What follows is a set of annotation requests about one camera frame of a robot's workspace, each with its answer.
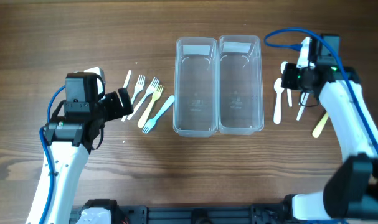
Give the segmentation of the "yellow plastic fork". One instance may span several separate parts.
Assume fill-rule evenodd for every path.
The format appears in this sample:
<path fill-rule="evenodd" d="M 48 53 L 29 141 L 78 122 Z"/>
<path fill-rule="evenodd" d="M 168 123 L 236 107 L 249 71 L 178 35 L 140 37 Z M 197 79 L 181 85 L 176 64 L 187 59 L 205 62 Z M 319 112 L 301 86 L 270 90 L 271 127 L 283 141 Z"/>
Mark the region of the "yellow plastic fork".
<path fill-rule="evenodd" d="M 157 89 L 152 94 L 152 98 L 151 98 L 149 105 L 147 106 L 147 108 L 145 109 L 145 111 L 143 112 L 142 116 L 140 117 L 140 119 L 138 121 L 138 127 L 139 128 L 143 128 L 145 126 L 145 123 L 148 120 L 149 114 L 150 114 L 151 110 L 153 109 L 155 102 L 161 97 L 161 94 L 163 92 L 163 88 L 164 87 L 162 85 L 158 85 Z"/>

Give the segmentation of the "yellow plastic spoon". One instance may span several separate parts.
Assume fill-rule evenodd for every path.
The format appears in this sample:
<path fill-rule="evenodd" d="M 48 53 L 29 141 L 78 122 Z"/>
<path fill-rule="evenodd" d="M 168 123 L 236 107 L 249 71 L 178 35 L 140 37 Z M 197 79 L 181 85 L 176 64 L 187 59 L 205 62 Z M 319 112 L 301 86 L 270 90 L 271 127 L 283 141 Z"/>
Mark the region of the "yellow plastic spoon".
<path fill-rule="evenodd" d="M 318 124 L 313 129 L 313 132 L 311 133 L 312 137 L 318 138 L 320 136 L 320 134 L 323 131 L 324 126 L 325 126 L 328 118 L 329 118 L 329 115 L 328 115 L 327 112 L 325 112 L 325 114 L 323 115 L 323 117 L 320 119 L 320 121 L 318 122 Z"/>

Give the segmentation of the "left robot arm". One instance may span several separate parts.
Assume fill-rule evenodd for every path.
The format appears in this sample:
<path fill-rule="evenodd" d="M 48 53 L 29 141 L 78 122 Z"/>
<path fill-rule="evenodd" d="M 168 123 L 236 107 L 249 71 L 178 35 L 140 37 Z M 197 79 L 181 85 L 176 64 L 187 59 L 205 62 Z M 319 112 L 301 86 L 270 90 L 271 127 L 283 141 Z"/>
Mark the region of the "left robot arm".
<path fill-rule="evenodd" d="M 47 108 L 39 136 L 44 161 L 27 223 L 68 223 L 80 175 L 106 122 L 133 112 L 126 88 L 106 93 L 100 67 L 67 74 L 65 99 Z"/>

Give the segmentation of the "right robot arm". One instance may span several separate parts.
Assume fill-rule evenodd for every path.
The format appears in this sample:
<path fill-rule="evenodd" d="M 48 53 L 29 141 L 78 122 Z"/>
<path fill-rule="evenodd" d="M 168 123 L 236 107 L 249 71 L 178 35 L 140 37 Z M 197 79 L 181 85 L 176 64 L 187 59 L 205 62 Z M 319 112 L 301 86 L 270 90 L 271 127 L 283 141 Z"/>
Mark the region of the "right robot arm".
<path fill-rule="evenodd" d="M 378 129 L 362 96 L 357 73 L 338 57 L 339 37 L 310 35 L 295 46 L 296 64 L 283 72 L 283 88 L 312 93 L 326 110 L 343 163 L 324 189 L 290 198 L 295 220 L 378 220 Z"/>

